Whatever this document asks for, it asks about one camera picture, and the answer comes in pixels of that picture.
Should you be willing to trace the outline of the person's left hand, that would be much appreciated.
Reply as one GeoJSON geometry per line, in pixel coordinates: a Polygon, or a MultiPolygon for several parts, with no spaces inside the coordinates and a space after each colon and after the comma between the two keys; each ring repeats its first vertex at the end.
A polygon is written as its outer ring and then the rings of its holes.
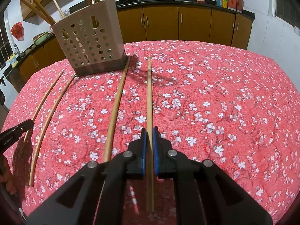
{"type": "Polygon", "coordinates": [[[1,164],[4,167],[4,170],[2,171],[3,174],[1,175],[1,183],[5,183],[7,192],[9,192],[11,195],[14,195],[17,191],[16,186],[14,184],[14,178],[11,173],[10,166],[8,164],[8,160],[3,155],[2,155],[1,164]]]}

